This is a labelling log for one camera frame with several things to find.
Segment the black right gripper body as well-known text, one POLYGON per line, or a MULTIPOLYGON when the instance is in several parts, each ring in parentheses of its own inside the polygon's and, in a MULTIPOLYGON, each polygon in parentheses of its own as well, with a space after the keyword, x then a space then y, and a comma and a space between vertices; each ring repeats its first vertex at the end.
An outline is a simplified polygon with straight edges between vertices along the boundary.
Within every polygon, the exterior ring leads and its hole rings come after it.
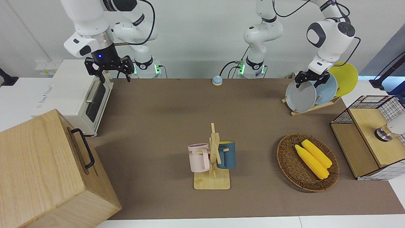
POLYGON ((87 57, 84 64, 89 75, 95 76, 102 76, 102 71, 104 70, 116 70, 125 75, 130 75, 135 72, 135 67, 130 56, 124 56, 123 58, 108 61, 107 63, 98 63, 95 59, 87 57))

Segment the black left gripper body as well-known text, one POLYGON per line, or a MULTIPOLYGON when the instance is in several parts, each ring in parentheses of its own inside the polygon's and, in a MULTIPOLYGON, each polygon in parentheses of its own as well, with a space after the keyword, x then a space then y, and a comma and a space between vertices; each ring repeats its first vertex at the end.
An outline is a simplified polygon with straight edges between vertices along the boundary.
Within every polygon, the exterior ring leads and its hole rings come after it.
POLYGON ((329 78, 330 73, 328 71, 324 71, 321 74, 317 74, 311 70, 299 71, 298 74, 295 76, 295 82, 297 84, 302 84, 308 81, 316 81, 316 84, 325 84, 329 78))

